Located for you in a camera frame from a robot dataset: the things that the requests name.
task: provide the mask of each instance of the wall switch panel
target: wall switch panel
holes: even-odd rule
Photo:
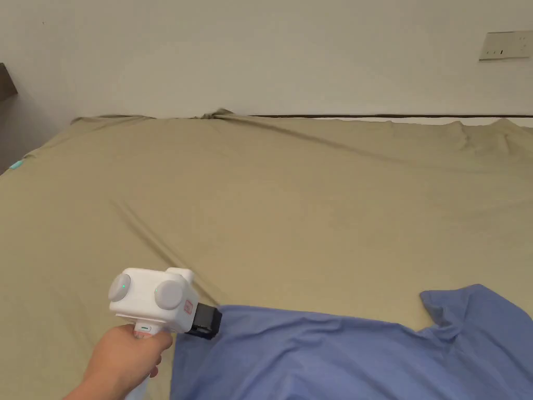
[[[489,32],[479,56],[480,61],[528,58],[533,54],[533,30]]]

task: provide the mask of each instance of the human hand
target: human hand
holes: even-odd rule
[[[134,325],[122,325],[105,333],[94,347],[84,381],[106,382],[121,398],[148,375],[157,375],[161,353],[172,345],[172,336],[162,330],[151,338],[136,339],[133,329]]]

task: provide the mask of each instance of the handheld device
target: handheld device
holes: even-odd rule
[[[215,307],[199,303],[192,287],[190,269],[157,271],[126,268],[109,288],[109,309],[135,323],[134,335],[149,338],[161,329],[212,339],[219,332],[222,314]],[[125,400],[141,400],[148,378]]]

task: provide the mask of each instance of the bed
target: bed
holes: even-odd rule
[[[0,177],[1,392],[71,390],[126,267],[191,268],[213,305],[412,329],[420,292],[478,283],[531,315],[532,181],[533,129],[507,119],[79,118]]]

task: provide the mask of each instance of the white wall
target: white wall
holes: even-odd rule
[[[531,0],[2,0],[21,94],[0,109],[0,159],[79,115],[532,114],[533,62],[477,62],[486,32],[532,15]]]

